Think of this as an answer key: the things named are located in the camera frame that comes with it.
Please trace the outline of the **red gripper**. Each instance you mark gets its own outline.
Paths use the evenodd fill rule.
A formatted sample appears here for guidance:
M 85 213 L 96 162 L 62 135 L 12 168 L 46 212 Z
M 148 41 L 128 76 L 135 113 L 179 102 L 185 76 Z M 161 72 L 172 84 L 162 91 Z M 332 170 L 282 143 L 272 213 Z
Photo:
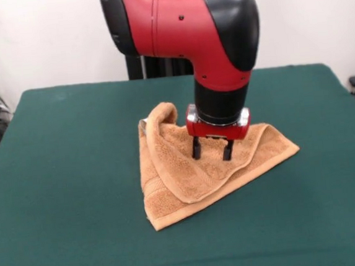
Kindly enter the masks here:
M 227 144 L 223 150 L 223 161 L 230 161 L 235 140 L 244 139 L 250 127 L 250 110 L 246 107 L 242 109 L 236 122 L 229 125 L 213 125 L 204 122 L 198 116 L 195 104 L 189 104 L 186 110 L 186 128 L 190 136 L 193 137 L 192 158 L 200 159 L 201 145 L 199 137 L 203 138 L 224 138 Z

